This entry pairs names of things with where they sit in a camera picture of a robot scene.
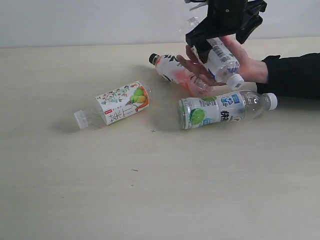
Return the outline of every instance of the red logo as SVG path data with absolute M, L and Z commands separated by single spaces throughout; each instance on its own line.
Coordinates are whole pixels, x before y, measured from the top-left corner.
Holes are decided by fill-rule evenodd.
M 108 111 L 105 111 L 104 114 L 107 115 L 109 113 L 112 113 L 112 109 L 109 109 Z

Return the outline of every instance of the water bottle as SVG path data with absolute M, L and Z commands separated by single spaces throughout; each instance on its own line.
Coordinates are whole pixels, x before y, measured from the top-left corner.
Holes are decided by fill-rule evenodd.
M 215 88 L 188 71 L 174 55 L 151 54 L 149 62 L 164 79 L 188 89 L 193 97 L 210 96 Z
M 91 107 L 74 113 L 80 129 L 103 127 L 125 119 L 149 107 L 151 89 L 140 81 L 96 96 Z
M 178 115 L 180 127 L 192 129 L 218 122 L 253 119 L 277 106 L 278 100 L 273 93 L 241 90 L 220 96 L 182 98 L 178 102 Z
M 198 24 L 197 17 L 188 19 L 188 31 L 193 30 Z M 232 90 L 239 90 L 245 83 L 238 70 L 240 64 L 236 57 L 223 44 L 219 37 L 207 39 L 212 49 L 208 53 L 207 62 L 199 59 L 197 49 L 192 48 L 200 63 L 207 69 L 217 83 L 226 83 Z

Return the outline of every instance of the human hand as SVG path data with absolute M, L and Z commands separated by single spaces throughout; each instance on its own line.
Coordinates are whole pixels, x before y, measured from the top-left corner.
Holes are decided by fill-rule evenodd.
M 268 81 L 268 69 L 267 65 L 259 60 L 249 58 L 248 53 L 240 43 L 232 39 L 230 36 L 220 37 L 223 44 L 229 49 L 229 51 L 238 60 L 240 67 L 238 73 L 242 76 L 246 82 L 256 82 L 265 84 Z M 193 53 L 191 47 L 187 45 L 185 47 L 186 55 L 189 60 L 186 60 L 183 56 L 178 55 L 178 61 L 190 72 L 194 73 L 198 78 L 203 80 L 210 86 L 222 86 L 225 83 L 216 82 L 207 69 L 199 62 L 196 55 Z

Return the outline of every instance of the white tabletop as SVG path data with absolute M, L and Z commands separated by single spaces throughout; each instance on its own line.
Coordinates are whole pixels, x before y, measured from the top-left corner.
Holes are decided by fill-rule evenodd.
M 244 46 L 263 59 L 319 42 Z M 151 53 L 184 44 L 0 49 L 0 239 L 320 239 L 320 103 L 280 98 L 254 120 L 180 130 L 188 93 Z M 136 80 L 153 90 L 149 109 L 78 129 L 75 111 Z

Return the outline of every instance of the black sleeve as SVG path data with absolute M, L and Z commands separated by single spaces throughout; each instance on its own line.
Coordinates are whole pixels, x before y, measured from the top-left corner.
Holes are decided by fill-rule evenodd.
M 257 83 L 257 92 L 276 96 L 320 100 L 320 53 L 280 58 L 268 56 L 268 83 Z

